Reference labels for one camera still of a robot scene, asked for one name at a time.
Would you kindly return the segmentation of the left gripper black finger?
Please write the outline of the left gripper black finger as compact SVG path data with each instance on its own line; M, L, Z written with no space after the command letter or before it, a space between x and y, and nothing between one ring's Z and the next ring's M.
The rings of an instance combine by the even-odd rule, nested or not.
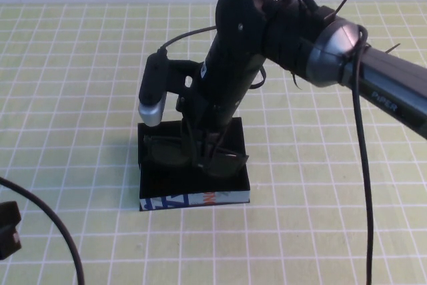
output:
M19 206L16 201L1 202L1 228L15 227L21 221Z
M0 259L6 260L22 248L16 226L1 226Z

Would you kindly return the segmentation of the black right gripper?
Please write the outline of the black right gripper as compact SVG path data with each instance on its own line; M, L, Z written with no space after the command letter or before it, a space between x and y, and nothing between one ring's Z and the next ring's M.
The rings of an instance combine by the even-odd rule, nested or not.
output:
M181 122L181 148L191 166L197 160L192 128L204 130L199 146L200 166L207 171L220 141L220 134L215 131L228 126L263 64L260 54L239 52L225 44L211 45L183 106L189 122Z

